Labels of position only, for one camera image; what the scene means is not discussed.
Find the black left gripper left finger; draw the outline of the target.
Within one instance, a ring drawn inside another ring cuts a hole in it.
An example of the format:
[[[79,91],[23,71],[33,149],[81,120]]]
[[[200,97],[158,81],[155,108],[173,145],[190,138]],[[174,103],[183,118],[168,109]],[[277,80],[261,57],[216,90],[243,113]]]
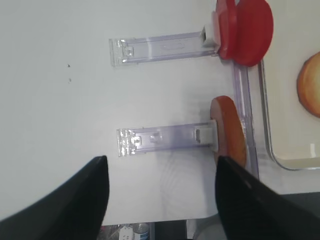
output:
[[[1,220],[2,240],[95,240],[110,195],[108,160],[97,156],[39,201]]]

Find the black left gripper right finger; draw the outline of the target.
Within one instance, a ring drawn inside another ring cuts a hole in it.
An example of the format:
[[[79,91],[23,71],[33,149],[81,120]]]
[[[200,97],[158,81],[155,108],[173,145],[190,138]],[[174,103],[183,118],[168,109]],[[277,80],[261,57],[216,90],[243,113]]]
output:
[[[228,240],[318,240],[320,219],[220,156],[215,201]]]

